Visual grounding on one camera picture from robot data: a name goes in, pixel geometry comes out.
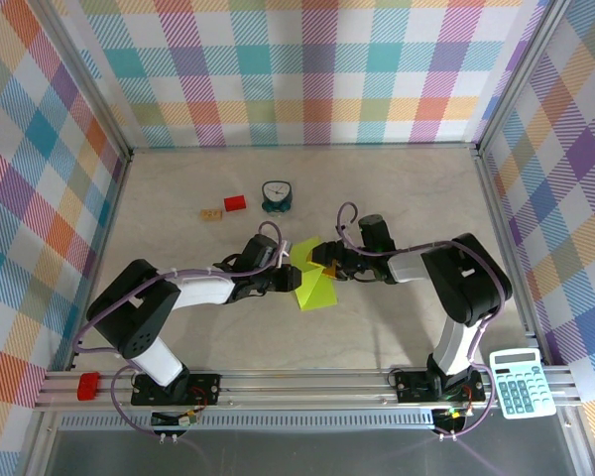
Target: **alarm clock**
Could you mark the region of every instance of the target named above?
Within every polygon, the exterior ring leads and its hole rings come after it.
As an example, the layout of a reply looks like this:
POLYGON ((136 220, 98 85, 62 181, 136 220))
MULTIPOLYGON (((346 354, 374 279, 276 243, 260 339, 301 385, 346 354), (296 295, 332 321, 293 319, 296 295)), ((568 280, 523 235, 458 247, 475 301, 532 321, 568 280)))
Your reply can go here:
POLYGON ((262 209, 267 213, 279 211, 284 213, 291 209, 293 191, 291 184, 282 180, 270 180, 262 185, 262 209))

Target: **plaid fabric backdrop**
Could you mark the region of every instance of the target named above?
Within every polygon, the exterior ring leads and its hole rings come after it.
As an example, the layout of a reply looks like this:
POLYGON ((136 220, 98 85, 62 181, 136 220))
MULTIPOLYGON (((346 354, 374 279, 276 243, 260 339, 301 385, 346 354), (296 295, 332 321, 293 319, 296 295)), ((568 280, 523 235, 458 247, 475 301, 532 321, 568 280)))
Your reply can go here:
POLYGON ((546 2, 54 0, 139 147, 471 141, 546 2))
POLYGON ((1 0, 0 475, 66 357, 121 170, 25 0, 1 0))
POLYGON ((571 6, 491 153, 539 320, 595 435, 595 0, 571 6))

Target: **calculator display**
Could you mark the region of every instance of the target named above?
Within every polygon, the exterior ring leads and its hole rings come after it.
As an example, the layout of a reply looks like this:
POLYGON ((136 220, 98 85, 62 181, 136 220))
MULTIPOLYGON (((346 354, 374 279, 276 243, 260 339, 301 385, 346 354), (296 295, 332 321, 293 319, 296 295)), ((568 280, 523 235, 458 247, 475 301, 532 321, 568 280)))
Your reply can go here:
POLYGON ((499 355, 496 357, 497 364, 509 364, 512 362, 529 362, 536 359, 536 355, 533 352, 526 354, 514 354, 514 355, 499 355))

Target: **red object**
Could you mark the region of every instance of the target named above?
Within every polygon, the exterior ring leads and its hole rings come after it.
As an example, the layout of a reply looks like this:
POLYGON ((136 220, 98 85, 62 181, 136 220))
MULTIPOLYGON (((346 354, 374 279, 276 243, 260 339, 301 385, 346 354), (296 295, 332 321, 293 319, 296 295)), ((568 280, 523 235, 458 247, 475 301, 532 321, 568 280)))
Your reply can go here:
POLYGON ((81 374, 81 377, 79 377, 79 386, 77 387, 77 399, 80 402, 95 400, 98 382, 99 372, 81 374))
POLYGON ((229 198, 225 198, 226 211, 244 210, 245 208, 247 208, 247 203, 245 203, 245 195, 230 196, 229 198))

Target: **clock face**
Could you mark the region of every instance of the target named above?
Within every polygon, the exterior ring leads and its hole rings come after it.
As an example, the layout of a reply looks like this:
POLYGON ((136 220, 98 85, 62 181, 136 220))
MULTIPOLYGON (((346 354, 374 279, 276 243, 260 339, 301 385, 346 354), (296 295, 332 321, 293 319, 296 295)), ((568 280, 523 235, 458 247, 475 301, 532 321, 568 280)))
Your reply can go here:
POLYGON ((291 192, 291 186, 286 181, 268 181, 264 184, 262 192, 270 201, 282 201, 291 192))

